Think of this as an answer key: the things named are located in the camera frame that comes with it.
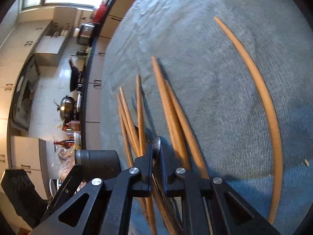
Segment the black utensil holder cup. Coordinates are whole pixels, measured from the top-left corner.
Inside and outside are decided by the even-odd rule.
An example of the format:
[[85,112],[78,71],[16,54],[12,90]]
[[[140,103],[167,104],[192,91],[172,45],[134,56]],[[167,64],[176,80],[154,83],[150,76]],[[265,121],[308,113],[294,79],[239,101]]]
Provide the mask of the black utensil holder cup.
[[75,150],[75,164],[83,168],[84,180],[108,180],[121,173],[119,156],[115,150]]

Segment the wooden chopstick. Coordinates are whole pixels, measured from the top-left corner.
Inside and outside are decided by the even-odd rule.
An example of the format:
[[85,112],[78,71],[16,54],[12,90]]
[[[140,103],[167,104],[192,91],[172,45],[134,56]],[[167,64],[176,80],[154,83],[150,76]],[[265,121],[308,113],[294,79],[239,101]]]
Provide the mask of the wooden chopstick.
[[181,128],[183,129],[183,133],[185,135],[185,138],[187,140],[187,144],[189,146],[190,152],[192,154],[192,158],[194,159],[196,168],[202,178],[210,179],[209,173],[207,171],[202,152],[200,151],[200,148],[198,147],[196,137],[194,133],[192,132],[192,129],[187,121],[187,118],[178,102],[178,99],[176,95],[174,94],[173,89],[171,88],[168,81],[165,81],[167,90],[169,92],[169,96],[171,98],[171,101],[174,105],[175,112],[178,116],[178,120],[180,122]]
[[131,168],[134,165],[133,157],[130,151],[130,145],[128,143],[128,137],[127,137],[124,121],[122,119],[121,108],[119,107],[118,110],[119,110],[119,120],[120,120],[121,132],[122,132],[122,137],[123,137],[123,143],[124,143],[124,150],[125,150],[128,166]]
[[[141,92],[141,77],[136,75],[136,97],[137,97],[137,121],[139,127],[139,147],[141,155],[145,155],[145,131],[144,131],[144,117],[142,106],[142,92]],[[146,208],[148,213],[148,223],[150,225],[151,234],[157,235],[156,222],[154,217],[153,201],[152,197],[145,199]]]
[[134,148],[136,156],[139,157],[139,156],[142,156],[141,149],[140,149],[140,146],[139,146],[139,137],[137,135],[137,132],[136,132],[136,129],[135,129],[135,125],[133,123],[132,116],[130,114],[130,109],[128,107],[127,100],[126,100],[126,97],[125,97],[125,94],[124,94],[124,91],[123,91],[122,87],[119,88],[119,92],[121,94],[122,106],[123,106],[123,109],[124,109],[124,113],[126,115],[126,121],[127,121],[127,124],[128,124],[128,128],[130,130],[130,135],[131,135],[132,141],[134,143],[134,147],[133,148]]
[[118,107],[121,110],[121,117],[122,117],[122,121],[124,122],[124,126],[126,128],[127,136],[129,137],[130,144],[134,150],[136,157],[138,158],[139,157],[139,151],[138,151],[137,145],[135,143],[135,140],[133,138],[132,132],[130,130],[128,120],[127,120],[127,117],[126,117],[126,114],[124,111],[124,107],[122,106],[122,102],[121,102],[121,98],[120,98],[119,94],[116,94],[116,98],[117,98],[117,102],[118,102]]
[[151,60],[152,60],[153,71],[156,76],[157,86],[160,92],[160,97],[162,100],[162,106],[163,106],[163,110],[165,113],[165,118],[167,121],[168,130],[169,130],[170,139],[172,142],[172,147],[174,149],[174,153],[176,157],[179,159],[182,167],[187,170],[191,170],[191,164],[189,161],[185,142],[183,140],[180,123],[178,121],[178,117],[176,115],[174,105],[169,96],[169,91],[167,89],[160,65],[154,56],[151,57]]

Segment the plastic bag with groceries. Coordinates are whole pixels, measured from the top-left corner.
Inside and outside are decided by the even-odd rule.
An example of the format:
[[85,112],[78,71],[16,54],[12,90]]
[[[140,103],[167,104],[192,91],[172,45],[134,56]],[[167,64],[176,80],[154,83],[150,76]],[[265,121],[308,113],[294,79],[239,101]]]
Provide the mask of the plastic bag with groceries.
[[61,145],[54,145],[55,147],[55,160],[53,167],[57,169],[59,179],[64,181],[73,166],[75,165],[74,147],[66,149]]

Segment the dark sauce bottle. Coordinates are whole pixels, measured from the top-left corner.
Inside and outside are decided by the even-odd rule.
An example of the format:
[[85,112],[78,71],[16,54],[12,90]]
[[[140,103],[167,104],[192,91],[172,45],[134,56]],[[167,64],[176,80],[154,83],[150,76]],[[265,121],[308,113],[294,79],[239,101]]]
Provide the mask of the dark sauce bottle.
[[60,145],[64,148],[70,148],[71,146],[74,145],[74,141],[71,141],[69,139],[67,140],[62,140],[62,141],[54,141],[54,145]]

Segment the steel pot with lid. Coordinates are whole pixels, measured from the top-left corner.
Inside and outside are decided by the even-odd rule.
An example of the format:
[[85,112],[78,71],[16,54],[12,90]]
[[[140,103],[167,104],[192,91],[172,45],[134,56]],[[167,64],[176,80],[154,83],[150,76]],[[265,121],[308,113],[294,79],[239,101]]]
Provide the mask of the steel pot with lid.
[[68,123],[74,119],[75,100],[72,97],[65,96],[62,98],[60,104],[54,100],[54,104],[57,106],[57,111],[59,111],[60,118],[63,122]]

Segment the blue-grey table cloth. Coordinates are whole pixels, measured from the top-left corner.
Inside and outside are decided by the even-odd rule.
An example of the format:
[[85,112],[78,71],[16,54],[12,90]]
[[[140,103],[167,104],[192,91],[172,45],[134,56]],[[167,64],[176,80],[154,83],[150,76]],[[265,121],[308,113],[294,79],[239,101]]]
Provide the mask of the blue-grey table cloth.
[[292,234],[312,205],[312,29],[293,0],[136,0],[106,50],[101,146],[122,145],[116,94],[136,116],[142,79],[149,136],[170,139],[151,57],[172,86],[212,176],[223,178],[262,216],[270,209],[273,162],[266,114],[218,17],[260,71],[280,126],[283,185],[274,227]]

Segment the black wok pan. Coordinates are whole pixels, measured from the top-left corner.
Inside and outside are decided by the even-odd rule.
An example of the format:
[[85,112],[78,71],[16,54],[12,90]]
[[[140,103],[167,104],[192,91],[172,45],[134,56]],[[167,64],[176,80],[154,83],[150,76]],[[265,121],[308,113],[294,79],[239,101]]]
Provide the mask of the black wok pan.
[[79,78],[80,72],[79,72],[78,68],[74,65],[72,57],[70,57],[68,59],[68,62],[69,62],[69,65],[70,65],[71,71],[72,71],[69,89],[70,89],[70,92],[73,92],[77,89],[78,78]]

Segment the range hood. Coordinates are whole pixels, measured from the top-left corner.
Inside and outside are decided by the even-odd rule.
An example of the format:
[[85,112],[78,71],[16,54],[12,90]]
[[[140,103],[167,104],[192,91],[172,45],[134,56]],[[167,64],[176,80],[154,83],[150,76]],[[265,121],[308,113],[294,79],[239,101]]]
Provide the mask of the range hood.
[[25,63],[14,90],[10,119],[14,127],[28,132],[31,120],[32,103],[39,81],[39,70],[32,55]]

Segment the red pot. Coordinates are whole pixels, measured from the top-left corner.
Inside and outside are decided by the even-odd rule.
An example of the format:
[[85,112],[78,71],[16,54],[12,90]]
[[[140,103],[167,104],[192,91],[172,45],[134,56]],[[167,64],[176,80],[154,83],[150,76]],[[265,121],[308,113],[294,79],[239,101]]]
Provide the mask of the red pot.
[[107,6],[104,3],[101,3],[100,6],[93,11],[92,21],[93,23],[101,22],[103,16],[105,15]]

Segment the upper wall cabinets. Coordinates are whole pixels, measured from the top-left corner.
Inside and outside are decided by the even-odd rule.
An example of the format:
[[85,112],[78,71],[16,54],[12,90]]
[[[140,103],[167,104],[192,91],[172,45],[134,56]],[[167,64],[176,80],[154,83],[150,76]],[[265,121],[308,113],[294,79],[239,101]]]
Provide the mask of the upper wall cabinets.
[[74,27],[77,9],[48,7],[21,12],[17,25],[1,45],[1,88],[12,88],[36,46],[49,30]]

